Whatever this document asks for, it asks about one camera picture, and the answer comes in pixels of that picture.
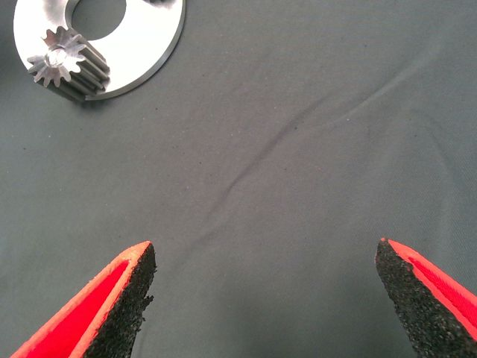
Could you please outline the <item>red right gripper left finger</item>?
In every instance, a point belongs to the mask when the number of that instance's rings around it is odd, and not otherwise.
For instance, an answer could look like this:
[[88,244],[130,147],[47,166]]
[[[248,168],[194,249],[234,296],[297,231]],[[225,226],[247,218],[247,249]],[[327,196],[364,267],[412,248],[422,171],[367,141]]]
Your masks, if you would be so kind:
[[156,268],[151,242],[122,251],[13,356],[130,357]]

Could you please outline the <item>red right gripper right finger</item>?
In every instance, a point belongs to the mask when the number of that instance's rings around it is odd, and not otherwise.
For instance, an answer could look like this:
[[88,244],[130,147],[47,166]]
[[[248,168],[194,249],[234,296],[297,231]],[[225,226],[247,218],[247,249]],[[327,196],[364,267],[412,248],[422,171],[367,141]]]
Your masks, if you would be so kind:
[[476,295],[392,239],[379,241],[375,264],[418,357],[476,356]]

